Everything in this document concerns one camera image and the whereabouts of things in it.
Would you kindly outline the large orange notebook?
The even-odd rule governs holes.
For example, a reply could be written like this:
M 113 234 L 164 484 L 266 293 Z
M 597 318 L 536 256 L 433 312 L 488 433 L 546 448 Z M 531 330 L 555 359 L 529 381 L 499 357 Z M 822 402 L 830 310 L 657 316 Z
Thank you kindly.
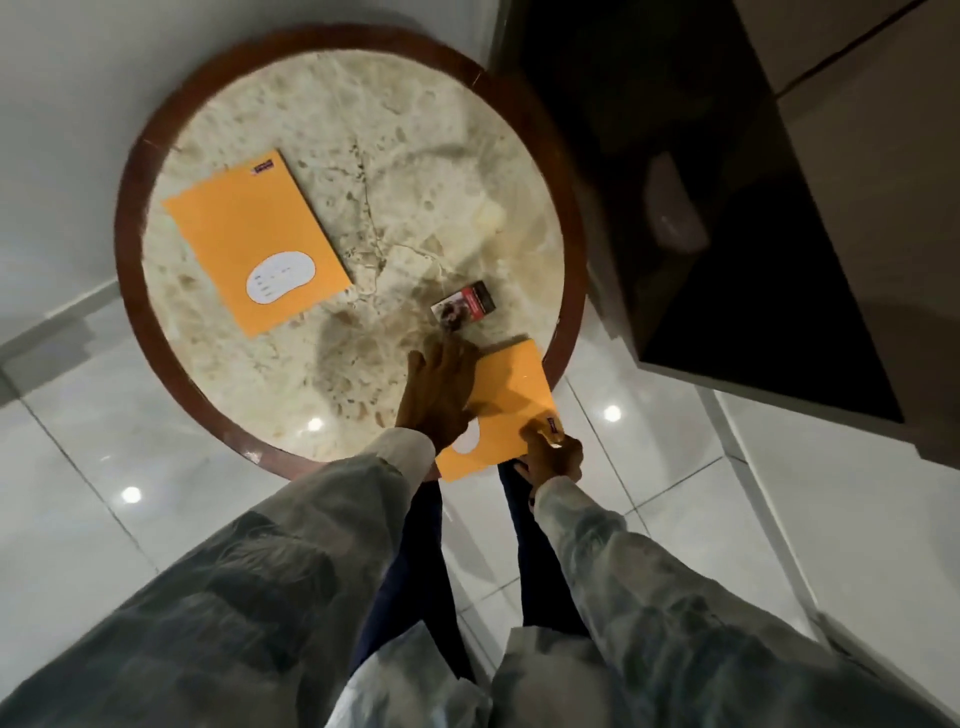
M 163 206 L 247 337 L 352 287 L 278 150 L 210 176 Z

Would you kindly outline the small black red box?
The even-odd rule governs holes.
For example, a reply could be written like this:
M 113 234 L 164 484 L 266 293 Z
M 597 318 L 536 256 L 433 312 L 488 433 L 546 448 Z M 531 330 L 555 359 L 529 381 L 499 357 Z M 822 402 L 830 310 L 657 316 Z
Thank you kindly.
M 465 285 L 430 306 L 430 311 L 441 329 L 450 334 L 483 321 L 496 310 L 494 298 L 482 280 Z

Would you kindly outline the person's leg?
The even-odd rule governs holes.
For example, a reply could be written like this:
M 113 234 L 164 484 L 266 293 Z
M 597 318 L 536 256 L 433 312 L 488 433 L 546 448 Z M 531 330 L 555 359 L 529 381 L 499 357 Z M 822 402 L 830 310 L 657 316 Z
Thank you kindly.
M 574 637 L 590 637 L 574 604 L 559 560 L 530 508 L 532 487 L 519 460 L 497 466 L 517 540 L 522 625 Z
M 439 482 L 422 483 L 404 519 L 399 551 L 378 588 L 354 649 L 351 673 L 392 639 L 423 623 L 451 672 L 475 681 L 442 552 L 442 516 Z

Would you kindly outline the person's right forearm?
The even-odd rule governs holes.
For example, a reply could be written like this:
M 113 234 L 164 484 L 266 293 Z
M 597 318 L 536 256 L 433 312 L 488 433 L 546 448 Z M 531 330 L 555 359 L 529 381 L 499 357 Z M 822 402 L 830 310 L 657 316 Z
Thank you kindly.
M 531 508 L 589 637 L 514 628 L 490 728 L 951 728 L 631 532 L 565 477 Z

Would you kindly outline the person's right hand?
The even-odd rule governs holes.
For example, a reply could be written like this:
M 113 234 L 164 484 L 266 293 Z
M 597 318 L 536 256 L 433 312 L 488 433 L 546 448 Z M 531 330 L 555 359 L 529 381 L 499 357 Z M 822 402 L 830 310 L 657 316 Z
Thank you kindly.
M 579 440 L 563 434 L 551 441 L 535 420 L 529 421 L 520 435 L 527 451 L 513 469 L 529 484 L 533 496 L 550 480 L 567 478 L 578 483 L 582 479 L 584 453 Z

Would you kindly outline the round marble wooden-rim table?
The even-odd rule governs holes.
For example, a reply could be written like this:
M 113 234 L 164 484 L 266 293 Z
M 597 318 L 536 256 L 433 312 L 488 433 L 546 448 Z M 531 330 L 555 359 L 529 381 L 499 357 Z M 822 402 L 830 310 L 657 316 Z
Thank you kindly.
M 349 280 L 253 336 L 167 203 L 280 172 Z M 284 480 L 352 455 L 396 417 L 430 308 L 484 282 L 478 345 L 529 338 L 556 387 L 587 266 L 570 164 L 536 97 L 413 30 L 272 30 L 203 62 L 157 107 L 119 182 L 114 255 L 163 387 L 242 462 Z

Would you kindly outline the small orange notebook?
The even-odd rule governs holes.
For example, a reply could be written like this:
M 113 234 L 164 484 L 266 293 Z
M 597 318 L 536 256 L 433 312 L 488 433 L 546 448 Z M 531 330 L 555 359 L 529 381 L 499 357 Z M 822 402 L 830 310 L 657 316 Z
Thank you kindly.
M 531 339 L 479 359 L 467 407 L 474 417 L 466 431 L 436 460 L 440 478 L 446 482 L 525 455 L 522 431 L 529 427 L 551 445 L 564 437 L 541 352 Z

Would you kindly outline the dark glossy cabinet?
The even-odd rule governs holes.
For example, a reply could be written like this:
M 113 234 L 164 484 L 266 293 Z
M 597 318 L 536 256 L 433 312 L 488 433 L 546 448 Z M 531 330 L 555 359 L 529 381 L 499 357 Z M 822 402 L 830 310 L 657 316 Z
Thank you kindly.
M 960 0 L 499 0 L 638 366 L 960 470 Z

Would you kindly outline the person's left leg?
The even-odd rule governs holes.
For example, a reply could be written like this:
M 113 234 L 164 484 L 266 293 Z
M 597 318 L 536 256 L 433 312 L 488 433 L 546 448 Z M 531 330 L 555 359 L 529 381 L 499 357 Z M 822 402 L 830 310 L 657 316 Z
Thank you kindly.
M 442 516 L 439 482 L 422 483 L 404 519 L 399 551 L 378 588 L 354 649 L 351 673 L 392 639 L 423 623 L 451 672 L 475 681 L 442 552 Z

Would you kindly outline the person's left forearm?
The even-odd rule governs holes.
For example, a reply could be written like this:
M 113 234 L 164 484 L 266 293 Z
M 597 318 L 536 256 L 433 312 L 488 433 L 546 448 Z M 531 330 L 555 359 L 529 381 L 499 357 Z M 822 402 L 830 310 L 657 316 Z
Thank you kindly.
M 0 728 L 322 728 L 436 448 L 390 428 L 284 486 L 0 701 Z

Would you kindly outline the person's right leg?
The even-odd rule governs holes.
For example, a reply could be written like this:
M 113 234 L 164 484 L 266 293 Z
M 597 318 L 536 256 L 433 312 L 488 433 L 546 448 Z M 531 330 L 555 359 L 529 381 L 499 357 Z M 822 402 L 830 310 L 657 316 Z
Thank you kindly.
M 530 508 L 532 487 L 519 460 L 497 466 L 517 540 L 522 625 L 574 637 L 590 637 L 574 604 L 559 560 Z

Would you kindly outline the person's left hand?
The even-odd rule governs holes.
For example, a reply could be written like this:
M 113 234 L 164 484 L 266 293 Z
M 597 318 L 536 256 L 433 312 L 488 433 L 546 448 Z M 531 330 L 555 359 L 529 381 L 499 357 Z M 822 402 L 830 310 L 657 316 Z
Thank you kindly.
M 406 379 L 394 425 L 426 436 L 438 455 L 467 430 L 474 418 L 469 406 L 472 392 L 426 387 L 408 390 Z

